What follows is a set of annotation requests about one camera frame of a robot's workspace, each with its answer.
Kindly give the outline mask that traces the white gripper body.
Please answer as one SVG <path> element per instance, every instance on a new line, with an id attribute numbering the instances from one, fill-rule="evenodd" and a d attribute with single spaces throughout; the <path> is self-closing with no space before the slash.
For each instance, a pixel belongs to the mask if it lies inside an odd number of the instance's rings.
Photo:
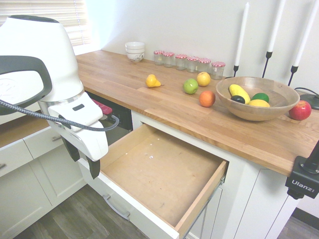
<path id="1" fill-rule="evenodd" d="M 48 107 L 51 116 L 63 118 L 84 126 L 102 128 L 99 119 L 103 116 L 100 107 L 92 101 L 87 93 L 65 104 L 56 104 Z M 108 152 L 106 133 L 81 129 L 76 126 L 66 127 L 54 122 L 49 123 L 63 138 L 82 151 L 92 161 L 100 160 Z"/>

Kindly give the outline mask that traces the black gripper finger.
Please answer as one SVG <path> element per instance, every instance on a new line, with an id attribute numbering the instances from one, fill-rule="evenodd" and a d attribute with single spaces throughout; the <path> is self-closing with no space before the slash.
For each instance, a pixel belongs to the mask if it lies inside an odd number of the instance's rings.
<path id="1" fill-rule="evenodd" d="M 100 174 L 100 160 L 93 161 L 89 157 L 86 156 L 87 162 L 89 164 L 89 170 L 91 177 L 93 179 L 97 178 Z"/>
<path id="2" fill-rule="evenodd" d="M 65 138 L 62 138 L 63 140 L 63 143 L 70 155 L 70 157 L 76 162 L 80 159 L 80 154 L 79 154 L 79 151 L 78 149 L 72 145 L 69 141 L 67 141 Z"/>

